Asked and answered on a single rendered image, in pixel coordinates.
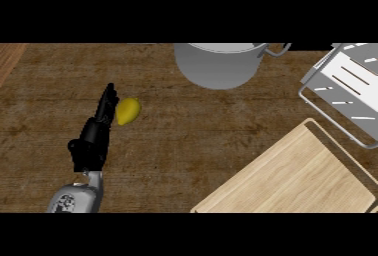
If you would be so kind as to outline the pale wooden tray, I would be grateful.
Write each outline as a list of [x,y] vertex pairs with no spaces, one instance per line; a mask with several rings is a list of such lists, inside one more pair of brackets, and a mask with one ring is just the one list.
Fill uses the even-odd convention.
[[194,213],[366,213],[378,197],[305,119],[193,206]]

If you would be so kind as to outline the grey metal pot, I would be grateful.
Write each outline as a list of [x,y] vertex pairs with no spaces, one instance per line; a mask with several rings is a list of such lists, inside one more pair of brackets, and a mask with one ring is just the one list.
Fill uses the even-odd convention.
[[281,50],[273,52],[267,43],[175,43],[175,63],[193,84],[227,90],[252,78],[262,56],[279,57],[289,47],[290,43],[281,43]]

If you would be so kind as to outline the yellow lemon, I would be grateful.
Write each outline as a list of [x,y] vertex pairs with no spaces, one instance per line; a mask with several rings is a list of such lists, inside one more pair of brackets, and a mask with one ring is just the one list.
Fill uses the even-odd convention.
[[125,98],[116,105],[116,123],[125,125],[131,123],[140,113],[141,105],[137,98]]

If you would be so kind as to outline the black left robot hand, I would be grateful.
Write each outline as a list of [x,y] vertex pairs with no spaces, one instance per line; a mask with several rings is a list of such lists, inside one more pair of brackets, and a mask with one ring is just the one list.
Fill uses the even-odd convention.
[[75,172],[101,170],[118,101],[116,90],[109,83],[98,100],[95,114],[87,119],[79,137],[67,142]]

